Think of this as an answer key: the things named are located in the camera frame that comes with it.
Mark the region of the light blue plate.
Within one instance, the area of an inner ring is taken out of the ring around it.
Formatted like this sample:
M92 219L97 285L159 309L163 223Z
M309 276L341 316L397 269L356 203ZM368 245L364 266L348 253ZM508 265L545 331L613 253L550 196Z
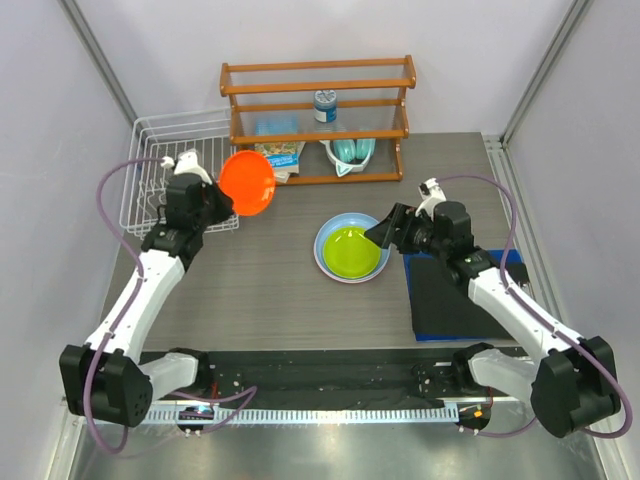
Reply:
M366 230L377 225L379 221L374 217L356 212L348 212L336 215L329 219L318 231L314 243L321 240L326 241L327 237L336 229L344 226L361 226Z

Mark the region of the orange plate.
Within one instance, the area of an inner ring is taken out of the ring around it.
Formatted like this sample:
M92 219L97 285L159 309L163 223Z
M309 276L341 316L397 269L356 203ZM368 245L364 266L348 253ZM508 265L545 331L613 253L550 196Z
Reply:
M218 184L233 201L239 216L255 216L266 210L275 194L275 174L268 159L252 150L240 150L223 165Z

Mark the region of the green plate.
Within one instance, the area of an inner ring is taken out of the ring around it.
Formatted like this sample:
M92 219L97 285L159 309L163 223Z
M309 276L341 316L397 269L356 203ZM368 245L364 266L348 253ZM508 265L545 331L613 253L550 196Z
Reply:
M381 259L381 249L365 237L361 226L344 226L334 230L324 242L325 265L336 276L356 280L371 274Z

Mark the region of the pink plate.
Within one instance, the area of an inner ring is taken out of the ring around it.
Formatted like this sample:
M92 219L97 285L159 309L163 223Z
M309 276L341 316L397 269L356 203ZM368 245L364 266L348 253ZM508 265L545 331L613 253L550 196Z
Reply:
M334 274L328 268L328 266L327 266L327 264L326 264L326 262L324 260L323 250L324 250L324 240L321 240L320 242L315 242L314 243L314 245L313 245L313 255L314 255L314 260L316 262L317 267L319 268L319 270L323 274L325 274L330 279L335 280L335 281L340 282L340 283L343 283L343 284L362 284L362 283L368 282L370 280L373 280L379 274L382 273L382 271L387 266L387 263L388 263L389 258L390 258L390 251L389 250L382 250L380 259L379 259L376 267L369 274L364 275L364 276L359 277L359 278L349 279L349 278L341 277L339 275Z

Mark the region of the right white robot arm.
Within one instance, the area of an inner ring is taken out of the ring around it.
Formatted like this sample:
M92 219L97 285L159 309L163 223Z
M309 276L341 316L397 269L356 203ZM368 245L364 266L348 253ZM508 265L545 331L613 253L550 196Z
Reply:
M504 267L476 245L463 204L442 201L414 208L397 203L365 236L383 249L395 245L401 253L436 259L444 277L528 354L527 360L518 360L487 344L464 350L451 371L457 391L472 395L487 386L526 402L557 438L618 413L632 420L612 348L600 337L583 337L524 294Z

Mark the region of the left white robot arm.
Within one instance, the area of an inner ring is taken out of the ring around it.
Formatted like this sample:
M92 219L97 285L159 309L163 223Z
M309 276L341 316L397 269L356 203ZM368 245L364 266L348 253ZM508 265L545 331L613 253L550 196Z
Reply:
M59 358L75 415L136 427L155 400L177 390L200 399L212 389L203 352L174 348L146 364L140 359L165 300L201 250L205 230L232 216L232 202L213 180L188 172L170 178L163 209L107 318L83 345L66 346Z

